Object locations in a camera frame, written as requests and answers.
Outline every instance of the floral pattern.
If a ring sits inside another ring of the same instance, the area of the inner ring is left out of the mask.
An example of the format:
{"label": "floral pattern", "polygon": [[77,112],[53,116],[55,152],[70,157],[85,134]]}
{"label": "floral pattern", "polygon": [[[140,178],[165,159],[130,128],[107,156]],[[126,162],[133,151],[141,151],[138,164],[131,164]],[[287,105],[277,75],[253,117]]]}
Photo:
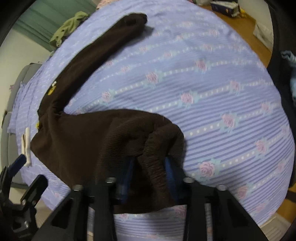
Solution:
{"label": "floral pattern", "polygon": [[229,82],[229,86],[230,86],[230,92],[231,93],[238,93],[239,91],[242,90],[242,86],[239,82],[235,81],[235,80],[231,80]]}
{"label": "floral pattern", "polygon": [[287,161],[286,160],[282,160],[278,163],[277,167],[276,167],[276,173],[280,174],[283,172],[283,170],[285,170],[285,166],[286,166]]}
{"label": "floral pattern", "polygon": [[173,57],[173,56],[174,56],[174,54],[173,54],[172,51],[165,52],[165,53],[163,54],[163,57],[166,58],[166,59],[170,59],[170,58]]}
{"label": "floral pattern", "polygon": [[110,102],[112,99],[112,95],[110,92],[106,91],[102,93],[102,100],[106,103]]}
{"label": "floral pattern", "polygon": [[190,107],[192,104],[197,103],[199,100],[197,92],[185,92],[180,95],[179,107]]}
{"label": "floral pattern", "polygon": [[261,104],[261,109],[265,114],[270,114],[272,112],[272,107],[270,105],[270,102],[264,102]]}
{"label": "floral pattern", "polygon": [[124,66],[124,67],[122,67],[120,70],[121,70],[121,72],[127,72],[127,71],[129,71],[131,68],[129,67],[129,66]]}
{"label": "floral pattern", "polygon": [[255,142],[257,153],[265,155],[268,152],[268,145],[266,139],[261,139]]}
{"label": "floral pattern", "polygon": [[290,133],[290,126],[289,125],[281,126],[281,132],[284,137],[287,137],[287,135]]}
{"label": "floral pattern", "polygon": [[158,83],[158,76],[156,73],[154,72],[151,72],[151,73],[148,73],[146,75],[146,78],[147,78],[147,81],[151,84],[157,84]]}
{"label": "floral pattern", "polygon": [[208,70],[207,63],[204,60],[197,60],[195,61],[195,65],[202,73]]}
{"label": "floral pattern", "polygon": [[129,214],[128,213],[122,213],[122,214],[118,214],[117,217],[119,217],[120,219],[123,219],[123,220],[127,220],[128,217],[129,217]]}
{"label": "floral pattern", "polygon": [[235,197],[236,197],[238,200],[245,199],[245,198],[247,197],[248,191],[249,191],[249,186],[248,186],[248,185],[241,186],[241,187],[239,187],[239,188],[236,190]]}
{"label": "floral pattern", "polygon": [[213,177],[215,174],[217,174],[219,171],[217,170],[217,165],[220,162],[215,160],[215,159],[211,159],[210,161],[203,161],[201,163],[199,163],[197,165],[198,167],[198,175],[200,177],[200,181],[204,180],[204,179],[208,179],[210,177]]}
{"label": "floral pattern", "polygon": [[181,218],[186,217],[186,206],[185,205],[175,206],[174,210],[175,210],[177,217],[181,217]]}
{"label": "floral pattern", "polygon": [[100,102],[104,105],[108,105],[109,102],[111,102],[114,99],[115,92],[114,90],[108,90],[102,93],[102,97],[100,99]]}
{"label": "floral pattern", "polygon": [[222,118],[222,128],[224,129],[234,129],[238,125],[238,118],[234,114],[223,114]]}
{"label": "floral pattern", "polygon": [[194,97],[190,93],[184,93],[180,96],[181,101],[185,104],[193,104],[194,103]]}
{"label": "floral pattern", "polygon": [[267,204],[268,204],[268,202],[263,202],[263,203],[259,204],[256,207],[255,213],[262,212],[266,208]]}
{"label": "floral pattern", "polygon": [[113,64],[114,64],[114,63],[113,63],[112,60],[108,60],[108,61],[106,61],[106,63],[105,63],[105,65],[108,66],[108,67],[112,66]]}
{"label": "floral pattern", "polygon": [[209,52],[212,52],[212,51],[213,51],[213,47],[212,47],[212,45],[210,45],[210,44],[203,44],[203,45],[201,46],[201,49],[202,49],[202,50],[205,50],[205,51],[209,51]]}
{"label": "floral pattern", "polygon": [[140,50],[140,52],[142,52],[142,53],[146,53],[146,52],[148,51],[148,47],[147,47],[147,46],[145,46],[145,47],[140,47],[139,50]]}

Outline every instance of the wooden floor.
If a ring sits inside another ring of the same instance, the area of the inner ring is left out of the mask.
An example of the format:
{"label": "wooden floor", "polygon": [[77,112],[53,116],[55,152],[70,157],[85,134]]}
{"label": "wooden floor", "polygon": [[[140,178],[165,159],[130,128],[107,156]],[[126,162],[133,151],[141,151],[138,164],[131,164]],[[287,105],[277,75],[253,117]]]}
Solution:
{"label": "wooden floor", "polygon": [[[212,11],[210,6],[203,8]],[[230,18],[221,13],[214,13],[226,23],[228,23],[237,33],[242,36],[242,38],[250,45],[252,50],[258,55],[262,63],[267,67],[271,58],[271,51],[253,35],[255,20],[249,16],[246,18]],[[296,185],[294,185],[289,190],[296,192]],[[289,222],[293,222],[293,220],[296,218],[296,204],[285,199],[277,210],[277,213]]]}

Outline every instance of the black metal bracket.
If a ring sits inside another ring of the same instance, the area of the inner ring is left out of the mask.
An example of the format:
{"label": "black metal bracket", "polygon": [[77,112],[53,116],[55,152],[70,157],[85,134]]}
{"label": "black metal bracket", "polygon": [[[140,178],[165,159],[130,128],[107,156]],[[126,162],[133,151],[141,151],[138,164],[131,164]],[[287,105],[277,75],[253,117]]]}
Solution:
{"label": "black metal bracket", "polygon": [[[22,224],[30,221],[29,226],[21,226],[20,230],[13,229],[22,241],[87,241],[89,207],[95,210],[94,241],[117,241],[113,207],[127,200],[134,161],[135,158],[127,157],[114,177],[109,177],[104,182],[86,187],[75,185],[39,230],[36,227],[34,205],[47,187],[44,176],[37,177],[31,184],[21,199],[21,205],[6,201],[1,208],[10,221],[15,220],[14,217],[21,218]],[[212,240],[236,241],[239,237],[241,241],[267,241],[261,229],[225,185],[201,185],[195,179],[187,177],[171,157],[165,158],[164,169],[168,188],[176,205],[187,205],[183,241],[195,241],[197,238],[200,241],[208,240],[206,205],[210,205]],[[0,180],[9,183],[7,171],[8,169],[1,174]],[[9,190],[2,184],[1,182],[7,196]]]}
{"label": "black metal bracket", "polygon": [[29,189],[21,198],[21,204],[13,204],[9,200],[10,186],[12,178],[26,163],[26,157],[20,155],[9,167],[4,167],[0,174],[0,211],[1,219],[6,220],[8,236],[20,241],[30,241],[37,232],[35,206],[41,195],[48,186],[47,179],[43,175],[38,175],[30,185]]}

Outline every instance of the green cloth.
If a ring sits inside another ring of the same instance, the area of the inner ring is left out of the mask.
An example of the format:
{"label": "green cloth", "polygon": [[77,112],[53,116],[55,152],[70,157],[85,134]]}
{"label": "green cloth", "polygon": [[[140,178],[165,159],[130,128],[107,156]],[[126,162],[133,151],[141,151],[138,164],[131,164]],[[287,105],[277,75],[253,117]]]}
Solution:
{"label": "green cloth", "polygon": [[91,0],[38,0],[16,21],[13,29],[46,48],[53,48],[49,41],[54,32],[78,11],[89,15],[96,11]]}
{"label": "green cloth", "polygon": [[84,22],[89,15],[83,11],[75,13],[75,16],[68,19],[63,23],[61,27],[53,34],[49,41],[49,44],[54,48],[58,48],[71,33],[77,29],[77,27]]}

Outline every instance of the pink rose print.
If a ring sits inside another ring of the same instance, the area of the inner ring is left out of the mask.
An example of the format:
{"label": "pink rose print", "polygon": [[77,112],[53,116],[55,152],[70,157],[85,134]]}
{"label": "pink rose print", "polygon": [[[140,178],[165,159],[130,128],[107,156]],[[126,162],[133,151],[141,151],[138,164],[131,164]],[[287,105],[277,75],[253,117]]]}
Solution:
{"label": "pink rose print", "polygon": [[190,93],[183,93],[180,96],[181,101],[185,104],[193,104],[194,103],[194,98],[192,96],[192,94]]}
{"label": "pink rose print", "polygon": [[160,36],[160,33],[159,33],[159,32],[155,32],[155,33],[153,34],[153,36],[155,36],[155,37]]}
{"label": "pink rose print", "polygon": [[195,64],[201,71],[207,71],[207,64],[203,60],[198,60],[195,62]]}
{"label": "pink rose print", "polygon": [[69,101],[69,103],[68,103],[68,106],[73,105],[74,101],[75,101],[75,99],[71,99],[71,100]]}
{"label": "pink rose print", "polygon": [[110,100],[112,100],[112,95],[110,92],[106,91],[102,93],[102,99],[104,102],[108,103]]}
{"label": "pink rose print", "polygon": [[245,199],[248,193],[249,187],[247,185],[239,187],[237,189],[236,198],[239,200]]}
{"label": "pink rose print", "polygon": [[222,120],[226,127],[228,128],[234,128],[235,127],[235,118],[230,114],[223,114]]}
{"label": "pink rose print", "polygon": [[256,208],[256,213],[263,211],[266,208],[266,206],[267,206],[266,202],[259,204]]}
{"label": "pink rose print", "polygon": [[215,29],[210,29],[209,34],[212,36],[218,36],[220,33],[219,33],[219,31],[217,31]]}
{"label": "pink rose print", "polygon": [[82,109],[78,109],[78,110],[76,111],[76,114],[77,114],[77,115],[83,114]]}
{"label": "pink rose print", "polygon": [[128,214],[127,213],[118,214],[118,217],[120,219],[128,219]]}
{"label": "pink rose print", "polygon": [[183,36],[182,35],[177,35],[176,39],[181,40],[181,39],[183,39]]}
{"label": "pink rose print", "polygon": [[142,52],[142,53],[146,53],[148,51],[148,48],[147,47],[141,47],[139,48],[139,50]]}
{"label": "pink rose print", "polygon": [[235,91],[240,91],[241,90],[240,83],[236,82],[235,80],[231,80],[229,84],[230,84],[230,88],[232,90],[235,90]]}
{"label": "pink rose print", "polygon": [[124,66],[120,69],[122,72],[127,72],[130,70],[130,68],[128,66]]}
{"label": "pink rose print", "polygon": [[260,154],[265,154],[267,152],[267,145],[266,145],[265,141],[258,140],[255,142],[255,145],[256,145],[257,151]]}
{"label": "pink rose print", "polygon": [[288,135],[290,132],[290,127],[289,126],[281,126],[281,132],[282,132],[283,136]]}
{"label": "pink rose print", "polygon": [[286,165],[285,160],[282,160],[282,161],[277,165],[276,173],[277,173],[277,174],[281,173],[281,172],[285,169],[285,165]]}
{"label": "pink rose print", "polygon": [[54,196],[55,196],[58,200],[61,200],[61,199],[63,198],[62,195],[61,195],[60,193],[57,193],[57,192],[54,193]]}
{"label": "pink rose print", "polygon": [[211,45],[209,45],[209,44],[203,44],[203,45],[202,45],[202,49],[203,49],[203,50],[210,51],[210,52],[213,51],[213,47],[212,47]]}
{"label": "pink rose print", "polygon": [[175,213],[178,217],[184,218],[186,217],[186,206],[176,206],[174,207]]}
{"label": "pink rose print", "polygon": [[156,73],[153,73],[153,72],[148,73],[148,74],[146,75],[146,78],[147,78],[147,81],[148,81],[149,83],[151,83],[151,84],[157,84],[157,83],[158,83],[158,76],[157,76]]}
{"label": "pink rose print", "polygon": [[173,56],[172,52],[166,52],[163,54],[165,58],[171,58]]}
{"label": "pink rose print", "polygon": [[261,109],[265,112],[265,113],[271,113],[272,109],[270,106],[270,103],[262,103],[261,104]]}
{"label": "pink rose print", "polygon": [[113,65],[113,61],[112,60],[108,60],[107,62],[106,62],[106,66],[112,66]]}
{"label": "pink rose print", "polygon": [[199,164],[199,170],[200,170],[201,176],[212,177],[215,173],[215,166],[210,161],[204,161],[201,164]]}

